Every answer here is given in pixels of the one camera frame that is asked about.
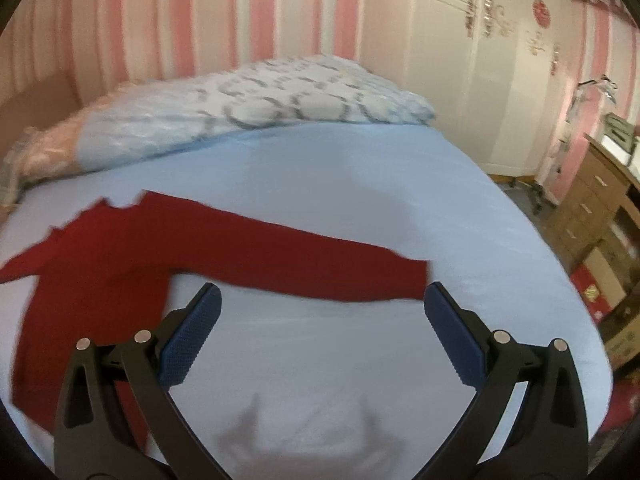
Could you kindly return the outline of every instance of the red sweater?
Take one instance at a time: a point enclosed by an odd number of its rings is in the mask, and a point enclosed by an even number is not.
[[[161,320],[172,274],[335,301],[421,300],[428,262],[146,192],[138,205],[106,200],[9,260],[0,283],[38,274],[22,322],[12,402],[52,431],[75,343],[131,338]],[[132,395],[120,387],[138,442],[146,436]]]

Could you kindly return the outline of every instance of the wall decal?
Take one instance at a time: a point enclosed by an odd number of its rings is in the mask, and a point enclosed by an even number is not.
[[[495,6],[494,14],[495,23],[497,23],[498,27],[500,27],[500,35],[504,38],[508,38],[511,34],[513,34],[515,25],[513,24],[513,22],[510,22],[504,17],[504,6]]]
[[[545,51],[545,42],[542,38],[542,32],[540,32],[539,30],[536,32],[536,35],[534,37],[529,38],[529,41],[527,41],[527,43],[529,44],[530,53],[532,53],[534,56],[537,56],[540,51]]]
[[[542,0],[535,0],[532,5],[533,15],[542,28],[549,28],[551,25],[551,13]]]

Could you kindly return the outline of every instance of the sweater sleeve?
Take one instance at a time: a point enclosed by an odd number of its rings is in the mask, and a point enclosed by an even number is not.
[[[158,193],[142,199],[136,243],[175,271],[233,285],[336,301],[421,300],[429,264]]]
[[[40,274],[47,262],[55,256],[57,245],[55,232],[52,232],[46,240],[14,256],[0,269],[0,283]]]

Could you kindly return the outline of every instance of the blue gripper pad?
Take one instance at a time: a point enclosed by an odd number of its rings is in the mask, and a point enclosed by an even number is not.
[[[162,348],[158,372],[158,382],[162,386],[181,384],[187,376],[220,317],[222,295],[219,288],[211,285],[195,305],[190,303],[188,308],[191,311]]]
[[[466,325],[462,316],[475,313],[462,310],[440,283],[431,283],[424,291],[424,313],[440,339],[460,380],[467,386],[480,389],[486,381],[486,359],[482,347]]]

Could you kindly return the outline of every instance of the wooden headboard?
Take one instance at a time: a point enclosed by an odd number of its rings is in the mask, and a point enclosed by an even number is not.
[[[66,72],[39,81],[0,106],[0,160],[24,129],[45,130],[81,108]]]

